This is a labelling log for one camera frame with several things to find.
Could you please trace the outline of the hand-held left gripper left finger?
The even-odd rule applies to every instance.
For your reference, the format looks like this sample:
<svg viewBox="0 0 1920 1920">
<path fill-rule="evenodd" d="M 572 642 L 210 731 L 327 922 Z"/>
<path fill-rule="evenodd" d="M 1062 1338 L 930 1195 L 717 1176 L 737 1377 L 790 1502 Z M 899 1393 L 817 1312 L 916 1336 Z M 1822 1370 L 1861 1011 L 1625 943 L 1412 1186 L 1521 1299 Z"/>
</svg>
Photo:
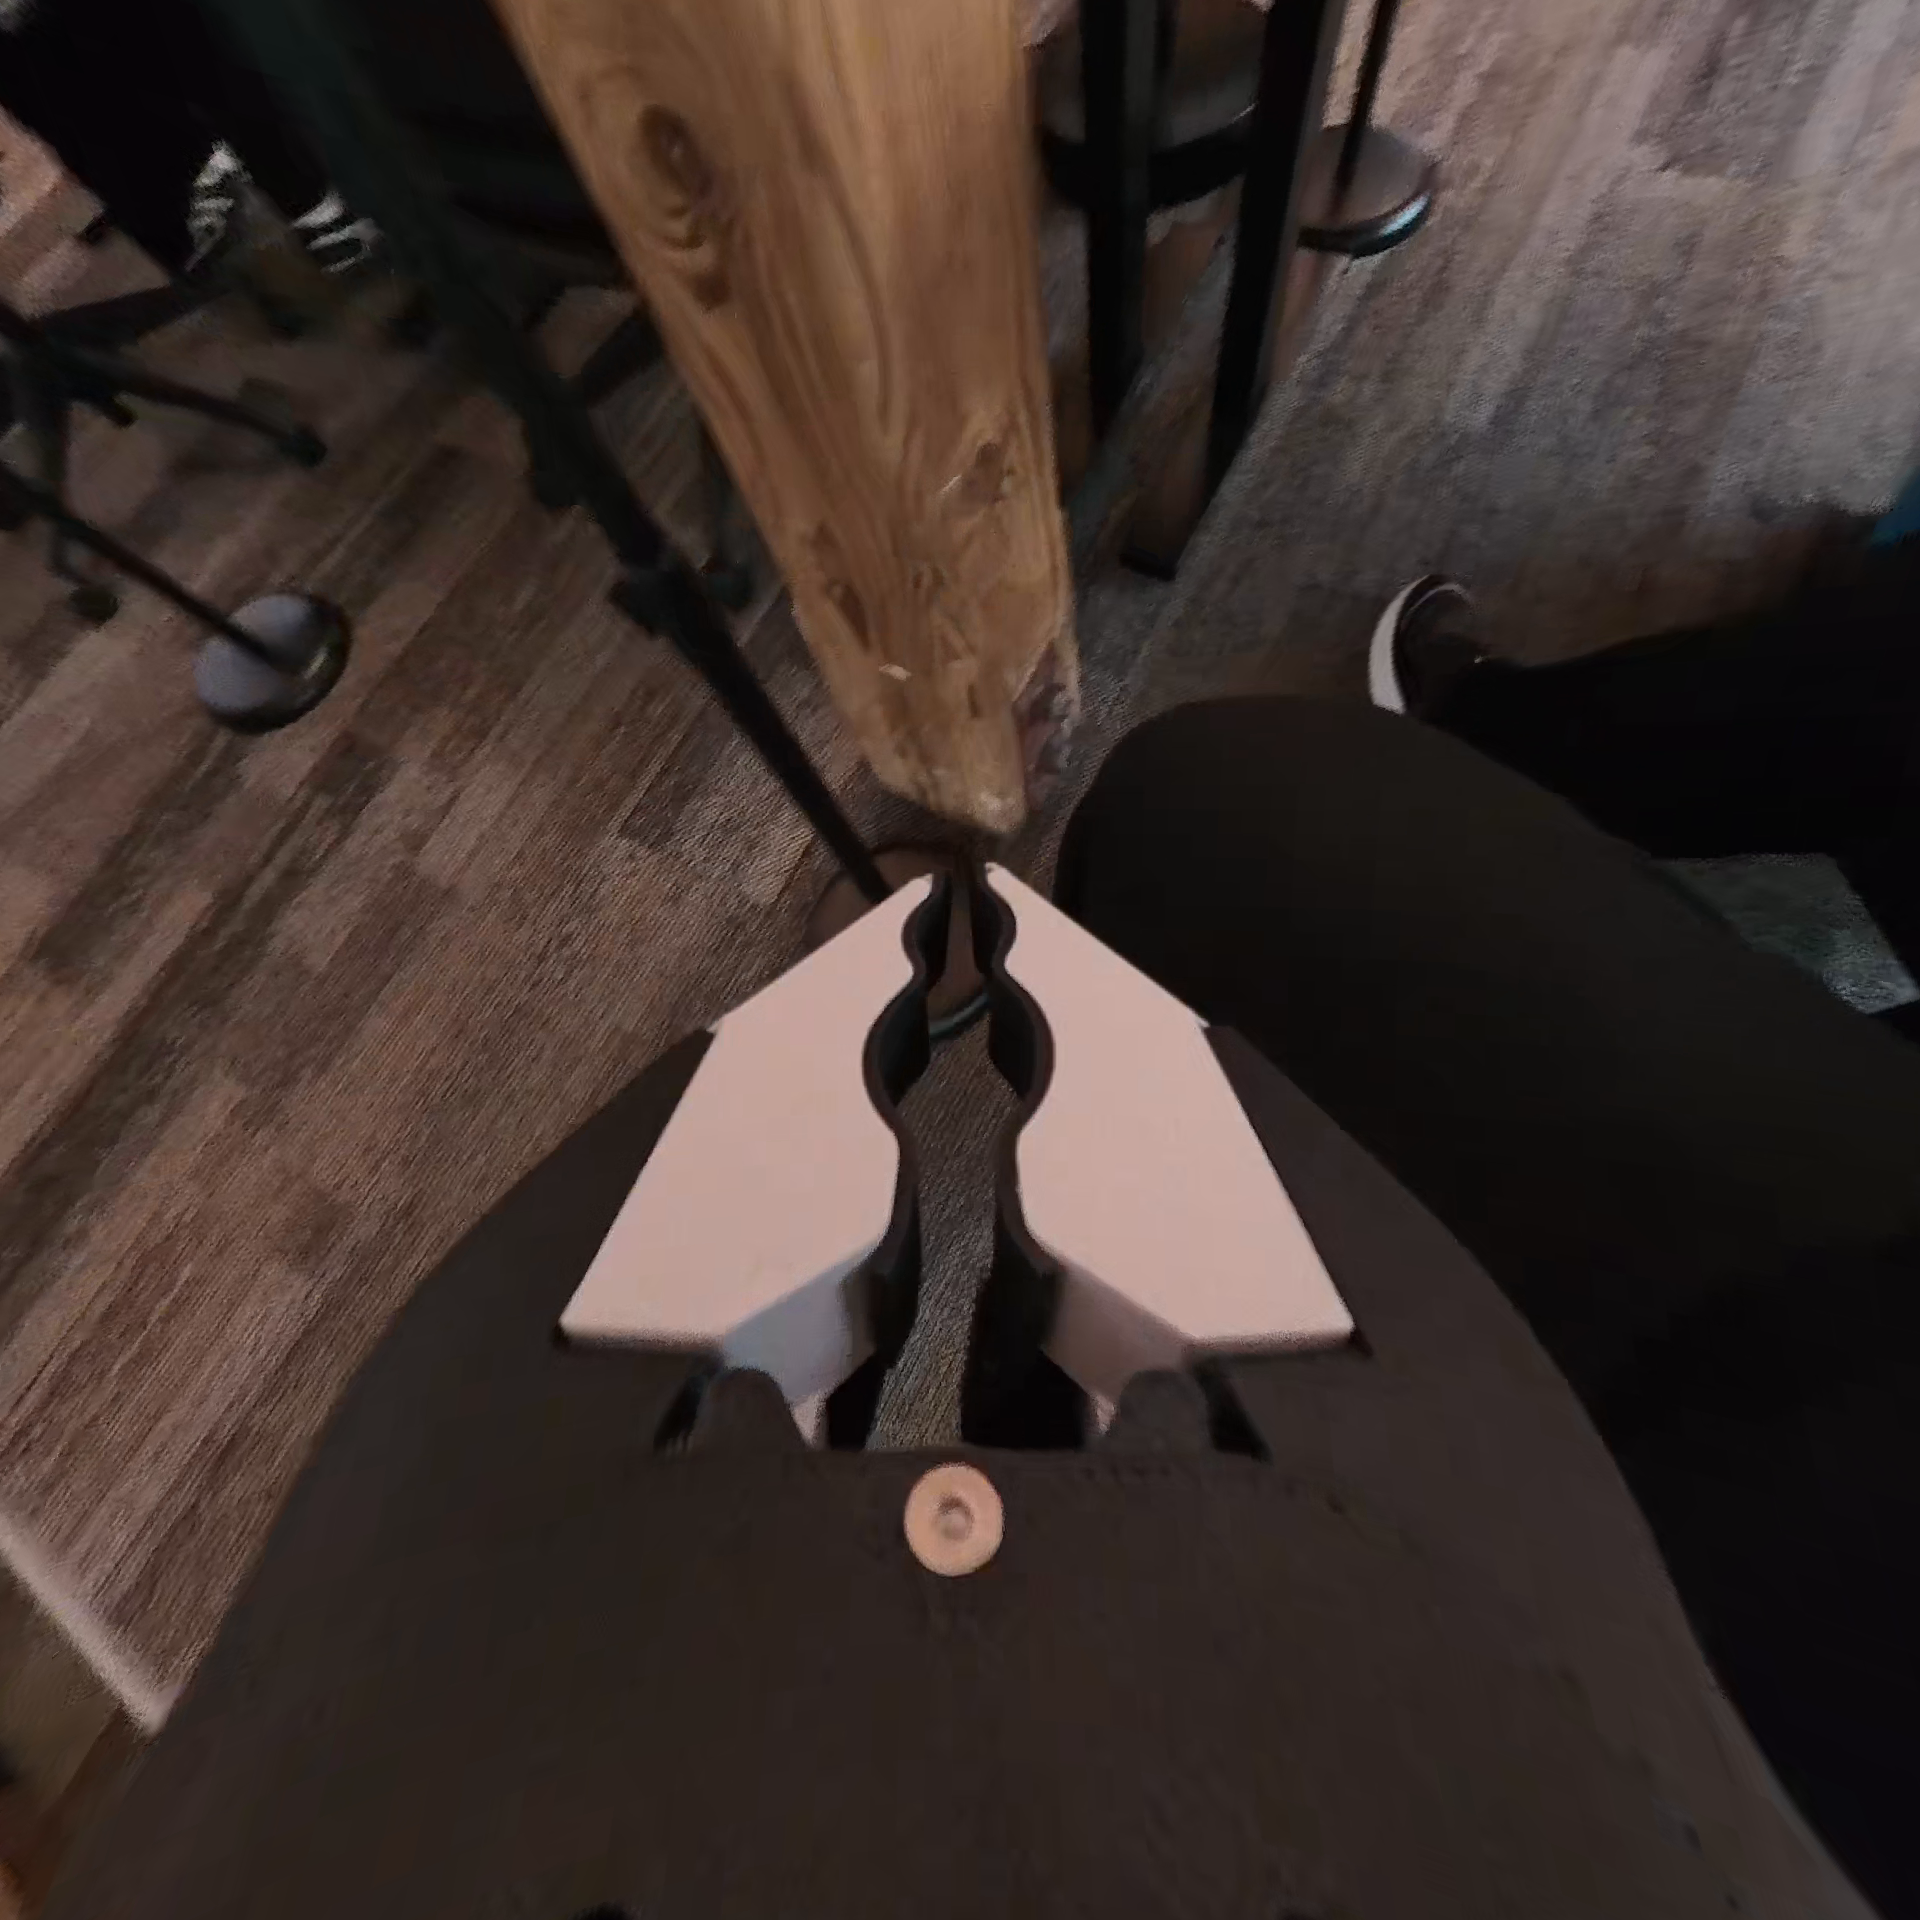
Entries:
<svg viewBox="0 0 1920 1920">
<path fill-rule="evenodd" d="M 569 1345 L 757 1370 L 804 1438 L 893 1352 L 918 1294 L 900 1103 L 930 1058 L 947 877 L 915 877 L 702 1035 L 561 1314 Z"/>
</svg>

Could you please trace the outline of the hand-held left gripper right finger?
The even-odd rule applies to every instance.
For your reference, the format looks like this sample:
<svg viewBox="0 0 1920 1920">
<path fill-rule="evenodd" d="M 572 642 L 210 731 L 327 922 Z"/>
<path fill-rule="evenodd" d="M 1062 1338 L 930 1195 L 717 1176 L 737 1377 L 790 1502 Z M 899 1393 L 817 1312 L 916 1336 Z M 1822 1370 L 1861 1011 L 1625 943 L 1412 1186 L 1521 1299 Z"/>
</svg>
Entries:
<svg viewBox="0 0 1920 1920">
<path fill-rule="evenodd" d="M 1348 1345 L 1342 1299 L 1229 1064 L 1265 1063 L 1009 871 L 973 953 L 991 1066 L 991 1263 L 966 1438 L 1083 1438 L 1138 1376 Z"/>
</svg>

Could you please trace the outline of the person's black trousers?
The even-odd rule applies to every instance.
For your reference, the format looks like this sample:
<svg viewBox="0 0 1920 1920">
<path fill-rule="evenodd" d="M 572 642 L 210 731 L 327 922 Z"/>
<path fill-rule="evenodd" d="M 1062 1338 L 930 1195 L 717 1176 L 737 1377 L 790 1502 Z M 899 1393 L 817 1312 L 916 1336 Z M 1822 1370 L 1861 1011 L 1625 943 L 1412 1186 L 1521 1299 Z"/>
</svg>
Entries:
<svg viewBox="0 0 1920 1920">
<path fill-rule="evenodd" d="M 1915 1011 L 1666 872 L 1826 856 L 1915 969 L 1915 545 L 1428 718 L 1189 704 L 1057 905 L 1437 1215 L 1586 1402 L 1789 1799 L 1915 1915 Z"/>
</svg>

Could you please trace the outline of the person's white soled shoe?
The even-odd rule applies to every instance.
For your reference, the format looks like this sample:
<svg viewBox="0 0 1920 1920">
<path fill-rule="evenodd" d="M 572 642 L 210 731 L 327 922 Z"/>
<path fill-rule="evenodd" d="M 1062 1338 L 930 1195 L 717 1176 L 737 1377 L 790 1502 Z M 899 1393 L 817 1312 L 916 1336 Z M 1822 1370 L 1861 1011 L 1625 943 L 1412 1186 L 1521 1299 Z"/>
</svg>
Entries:
<svg viewBox="0 0 1920 1920">
<path fill-rule="evenodd" d="M 1468 590 L 1427 573 L 1381 610 L 1366 640 L 1365 687 L 1373 709 L 1428 718 L 1461 681 L 1493 663 Z"/>
</svg>

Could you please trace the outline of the black stand with round feet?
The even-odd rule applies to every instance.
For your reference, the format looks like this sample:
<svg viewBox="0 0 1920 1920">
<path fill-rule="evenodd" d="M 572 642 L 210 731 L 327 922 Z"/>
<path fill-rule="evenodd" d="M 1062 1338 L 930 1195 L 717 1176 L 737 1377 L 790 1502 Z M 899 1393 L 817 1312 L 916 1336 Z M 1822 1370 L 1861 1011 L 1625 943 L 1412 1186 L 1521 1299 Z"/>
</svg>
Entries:
<svg viewBox="0 0 1920 1920">
<path fill-rule="evenodd" d="M 46 530 L 46 567 L 92 625 L 122 605 L 113 579 L 145 587 L 193 618 L 204 633 L 195 658 L 199 704 L 233 733 L 265 735 L 305 719 L 337 690 L 353 653 L 347 613 L 310 591 L 265 591 L 225 613 L 87 518 L 68 496 L 74 413 L 127 430 L 139 399 L 249 434 L 299 467 L 325 462 L 327 445 L 306 422 L 196 387 L 132 355 L 139 343 L 195 314 L 204 301 L 180 283 L 42 314 L 2 301 L 4 434 L 23 431 L 34 457 L 30 471 L 2 462 L 4 530 L 30 523 Z"/>
</svg>

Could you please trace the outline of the wooden column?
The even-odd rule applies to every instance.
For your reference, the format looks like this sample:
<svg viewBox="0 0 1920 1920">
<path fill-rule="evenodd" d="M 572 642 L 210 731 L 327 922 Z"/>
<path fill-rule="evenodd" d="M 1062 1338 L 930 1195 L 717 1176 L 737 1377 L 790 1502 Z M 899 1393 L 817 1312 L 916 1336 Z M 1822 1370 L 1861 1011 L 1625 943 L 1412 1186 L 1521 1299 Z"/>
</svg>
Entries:
<svg viewBox="0 0 1920 1920">
<path fill-rule="evenodd" d="M 1076 710 L 1021 7 L 497 14 L 862 759 L 1018 829 Z"/>
</svg>

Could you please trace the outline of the black metal stool frame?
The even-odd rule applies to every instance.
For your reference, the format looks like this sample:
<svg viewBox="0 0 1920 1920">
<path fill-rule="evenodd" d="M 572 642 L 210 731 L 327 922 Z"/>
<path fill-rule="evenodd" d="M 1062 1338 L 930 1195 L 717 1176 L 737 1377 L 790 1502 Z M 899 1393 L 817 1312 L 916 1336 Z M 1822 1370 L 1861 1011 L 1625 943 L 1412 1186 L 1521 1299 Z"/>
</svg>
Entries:
<svg viewBox="0 0 1920 1920">
<path fill-rule="evenodd" d="M 1086 235 L 1078 563 L 1173 579 L 1332 270 L 1427 226 L 1437 159 L 1378 114 L 1403 5 L 1366 8 L 1337 120 L 1350 5 L 1076 5 L 1043 43 L 1041 168 Z"/>
</svg>

